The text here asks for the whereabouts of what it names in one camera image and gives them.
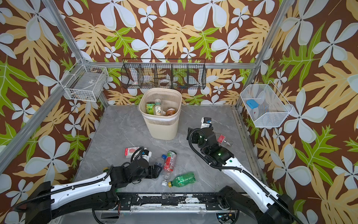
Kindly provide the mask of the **clear blue cap water bottle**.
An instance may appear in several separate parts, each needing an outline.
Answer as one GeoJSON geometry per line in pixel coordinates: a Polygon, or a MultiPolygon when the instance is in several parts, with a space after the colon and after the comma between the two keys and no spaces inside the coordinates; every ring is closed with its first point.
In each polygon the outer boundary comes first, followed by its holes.
{"type": "Polygon", "coordinates": [[[167,160],[167,156],[166,155],[162,155],[161,157],[158,157],[155,161],[155,165],[157,165],[158,167],[160,168],[164,168],[165,166],[165,163],[166,163],[166,160],[167,160]]]}

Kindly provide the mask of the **small clear bottle white cap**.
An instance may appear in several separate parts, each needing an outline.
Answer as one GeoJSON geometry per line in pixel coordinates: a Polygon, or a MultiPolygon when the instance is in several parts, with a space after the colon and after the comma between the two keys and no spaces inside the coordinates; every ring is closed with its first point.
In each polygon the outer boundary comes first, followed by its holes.
{"type": "Polygon", "coordinates": [[[162,181],[162,186],[168,186],[168,183],[170,181],[170,176],[171,176],[171,172],[167,171],[167,170],[164,170],[162,171],[162,178],[163,178],[163,181],[162,181]]]}

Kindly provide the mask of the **red label drink bottle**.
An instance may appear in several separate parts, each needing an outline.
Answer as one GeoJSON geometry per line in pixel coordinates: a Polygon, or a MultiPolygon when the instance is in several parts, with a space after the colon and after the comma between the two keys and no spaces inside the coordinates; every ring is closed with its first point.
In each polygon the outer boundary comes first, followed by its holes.
{"type": "Polygon", "coordinates": [[[177,158],[177,153],[175,151],[168,151],[163,169],[168,172],[173,172],[176,163],[176,158],[177,158]]]}

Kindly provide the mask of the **clear bottle red label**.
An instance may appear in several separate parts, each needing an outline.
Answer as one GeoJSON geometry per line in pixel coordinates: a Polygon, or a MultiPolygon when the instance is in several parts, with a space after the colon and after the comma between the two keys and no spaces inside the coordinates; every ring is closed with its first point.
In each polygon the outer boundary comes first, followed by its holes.
{"type": "Polygon", "coordinates": [[[218,143],[223,147],[232,147],[233,143],[228,140],[228,138],[222,134],[219,134],[217,139],[218,143]]]}

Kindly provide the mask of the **guava juice bottle pink label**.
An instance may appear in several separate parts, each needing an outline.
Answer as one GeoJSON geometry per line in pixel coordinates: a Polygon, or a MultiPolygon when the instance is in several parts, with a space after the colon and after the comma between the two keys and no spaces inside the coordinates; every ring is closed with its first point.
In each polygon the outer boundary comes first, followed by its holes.
{"type": "Polygon", "coordinates": [[[125,148],[125,158],[131,158],[132,155],[139,149],[140,147],[127,147],[125,148]]]}

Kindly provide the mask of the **green soda bottle yellow cap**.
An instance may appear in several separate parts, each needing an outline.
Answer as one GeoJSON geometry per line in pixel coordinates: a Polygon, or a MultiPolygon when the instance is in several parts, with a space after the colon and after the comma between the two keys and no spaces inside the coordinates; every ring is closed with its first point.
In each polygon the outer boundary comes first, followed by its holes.
{"type": "Polygon", "coordinates": [[[195,182],[195,175],[193,172],[190,172],[175,177],[172,181],[168,183],[168,187],[184,187],[195,182]]]}

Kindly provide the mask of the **brown Nescafe coffee bottle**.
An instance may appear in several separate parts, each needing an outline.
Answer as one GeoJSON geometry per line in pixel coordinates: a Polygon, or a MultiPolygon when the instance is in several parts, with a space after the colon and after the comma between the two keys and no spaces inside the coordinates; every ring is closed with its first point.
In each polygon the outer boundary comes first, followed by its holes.
{"type": "Polygon", "coordinates": [[[176,114],[176,110],[174,108],[168,108],[168,110],[166,111],[165,116],[172,116],[176,114]]]}

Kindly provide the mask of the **white green label bottle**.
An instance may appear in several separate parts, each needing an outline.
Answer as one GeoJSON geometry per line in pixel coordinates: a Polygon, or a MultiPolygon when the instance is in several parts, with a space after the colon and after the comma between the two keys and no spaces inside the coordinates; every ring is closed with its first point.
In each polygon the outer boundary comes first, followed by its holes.
{"type": "Polygon", "coordinates": [[[154,101],[154,115],[161,116],[162,115],[162,104],[160,99],[155,99],[154,101]]]}

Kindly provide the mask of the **green yellow juice bottle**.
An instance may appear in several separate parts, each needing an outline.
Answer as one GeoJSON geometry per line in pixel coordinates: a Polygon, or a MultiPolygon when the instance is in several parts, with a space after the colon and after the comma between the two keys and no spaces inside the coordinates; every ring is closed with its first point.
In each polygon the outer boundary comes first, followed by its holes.
{"type": "Polygon", "coordinates": [[[155,114],[155,102],[147,102],[145,105],[146,113],[149,115],[155,114]]]}

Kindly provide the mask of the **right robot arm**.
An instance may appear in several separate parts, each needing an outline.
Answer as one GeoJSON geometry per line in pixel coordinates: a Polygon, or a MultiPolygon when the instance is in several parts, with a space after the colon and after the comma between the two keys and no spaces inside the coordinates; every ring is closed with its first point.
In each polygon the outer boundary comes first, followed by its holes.
{"type": "Polygon", "coordinates": [[[250,173],[225,147],[219,145],[213,128],[189,128],[190,148],[206,164],[233,179],[246,193],[244,196],[231,187],[224,187],[218,198],[232,210],[241,211],[259,224],[300,224],[293,212],[293,201],[280,195],[250,173]]]}

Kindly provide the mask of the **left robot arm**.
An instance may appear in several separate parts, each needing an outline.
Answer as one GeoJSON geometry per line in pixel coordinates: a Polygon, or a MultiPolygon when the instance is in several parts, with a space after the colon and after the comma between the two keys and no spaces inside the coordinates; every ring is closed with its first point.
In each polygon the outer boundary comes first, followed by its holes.
{"type": "Polygon", "coordinates": [[[116,190],[142,179],[156,179],[162,168],[140,158],[121,166],[111,166],[107,172],[70,184],[42,183],[30,198],[14,205],[12,210],[25,214],[26,224],[47,224],[69,213],[92,209],[114,208],[119,198],[116,190]]]}

